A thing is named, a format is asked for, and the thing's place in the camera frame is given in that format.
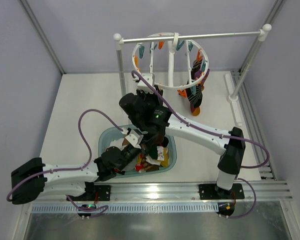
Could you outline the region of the black white striped sock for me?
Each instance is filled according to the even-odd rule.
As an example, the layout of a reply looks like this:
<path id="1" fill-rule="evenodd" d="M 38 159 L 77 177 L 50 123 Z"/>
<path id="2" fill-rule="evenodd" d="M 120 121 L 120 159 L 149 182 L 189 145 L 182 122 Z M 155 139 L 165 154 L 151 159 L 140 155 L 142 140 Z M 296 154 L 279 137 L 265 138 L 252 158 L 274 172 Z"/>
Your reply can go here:
<path id="1" fill-rule="evenodd" d="M 186 88 L 187 99 L 190 102 L 190 110 L 193 113 L 200 107 L 203 99 L 202 87 L 200 84 Z"/>

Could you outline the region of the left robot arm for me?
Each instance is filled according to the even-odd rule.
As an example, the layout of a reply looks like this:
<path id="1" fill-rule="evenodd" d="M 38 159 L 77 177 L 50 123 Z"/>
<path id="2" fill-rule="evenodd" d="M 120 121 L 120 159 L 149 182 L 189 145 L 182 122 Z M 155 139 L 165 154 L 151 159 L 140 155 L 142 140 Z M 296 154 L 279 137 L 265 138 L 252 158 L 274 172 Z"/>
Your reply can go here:
<path id="1" fill-rule="evenodd" d="M 125 168 L 139 155 L 145 157 L 155 148 L 153 140 L 143 140 L 137 146 L 127 144 L 123 149 L 111 146 L 82 166 L 49 165 L 35 157 L 11 172 L 11 190 L 6 199 L 21 205 L 49 195 L 81 197 L 92 191 L 95 182 L 105 182 L 125 173 Z"/>

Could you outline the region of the round white clip hanger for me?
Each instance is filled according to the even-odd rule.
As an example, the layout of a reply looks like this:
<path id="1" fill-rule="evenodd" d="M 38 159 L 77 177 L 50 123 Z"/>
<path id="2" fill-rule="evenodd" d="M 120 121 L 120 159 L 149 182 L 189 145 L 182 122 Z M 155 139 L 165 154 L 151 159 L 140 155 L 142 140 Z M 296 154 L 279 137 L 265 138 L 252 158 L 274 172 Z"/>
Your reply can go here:
<path id="1" fill-rule="evenodd" d="M 151 73 L 154 75 L 154 51 L 161 50 L 164 46 L 167 47 L 167 83 L 155 82 L 155 85 L 160 86 L 163 89 L 177 90 L 179 92 L 196 86 L 199 84 L 203 77 L 205 76 L 207 70 L 209 69 L 209 58 L 207 56 L 204 48 L 196 42 L 198 39 L 204 39 L 208 36 L 202 35 L 186 35 L 181 36 L 177 32 L 162 32 L 155 33 L 146 38 L 138 38 L 133 40 L 136 43 L 132 51 L 132 63 L 133 67 L 137 73 Z M 145 44 L 149 43 L 149 69 L 147 72 L 140 69 L 140 60 L 144 58 L 145 55 Z M 185 67 L 186 67 L 186 77 L 183 84 L 177 84 L 174 81 L 175 72 L 175 58 L 176 53 L 183 51 L 185 54 Z M 202 59 L 201 69 L 195 73 L 195 80 L 191 80 L 191 69 L 194 60 Z"/>

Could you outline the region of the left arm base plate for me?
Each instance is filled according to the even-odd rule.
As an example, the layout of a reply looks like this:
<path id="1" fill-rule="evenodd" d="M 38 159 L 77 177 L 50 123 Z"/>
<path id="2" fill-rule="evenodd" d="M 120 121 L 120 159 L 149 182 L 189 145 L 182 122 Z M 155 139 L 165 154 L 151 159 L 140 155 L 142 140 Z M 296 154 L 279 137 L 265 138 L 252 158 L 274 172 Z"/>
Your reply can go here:
<path id="1" fill-rule="evenodd" d="M 93 202 L 93 201 L 110 201 L 111 186 L 110 185 L 95 185 L 87 183 L 84 188 L 84 193 L 79 196 L 72 196 L 73 201 Z"/>

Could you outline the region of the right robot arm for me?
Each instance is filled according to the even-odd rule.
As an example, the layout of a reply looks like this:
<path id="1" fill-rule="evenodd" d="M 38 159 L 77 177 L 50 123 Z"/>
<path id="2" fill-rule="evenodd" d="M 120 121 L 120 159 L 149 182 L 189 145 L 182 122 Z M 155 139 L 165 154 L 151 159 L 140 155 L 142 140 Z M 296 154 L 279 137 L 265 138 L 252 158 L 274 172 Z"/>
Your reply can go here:
<path id="1" fill-rule="evenodd" d="M 233 196 L 233 185 L 239 174 L 246 144 L 243 132 L 207 127 L 177 114 L 161 93 L 128 93 L 119 101 L 132 124 L 142 132 L 160 139 L 162 135 L 179 137 L 202 145 L 220 156 L 215 192 L 221 199 Z"/>

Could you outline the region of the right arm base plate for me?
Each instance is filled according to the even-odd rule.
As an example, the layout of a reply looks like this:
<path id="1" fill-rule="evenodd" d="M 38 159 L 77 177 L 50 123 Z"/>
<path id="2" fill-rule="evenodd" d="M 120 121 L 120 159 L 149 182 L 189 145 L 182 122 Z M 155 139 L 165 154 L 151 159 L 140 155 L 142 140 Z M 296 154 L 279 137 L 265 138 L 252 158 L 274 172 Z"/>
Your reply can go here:
<path id="1" fill-rule="evenodd" d="M 243 200 L 245 194 L 240 183 L 234 183 L 230 190 L 218 187 L 215 183 L 199 184 L 200 200 Z"/>

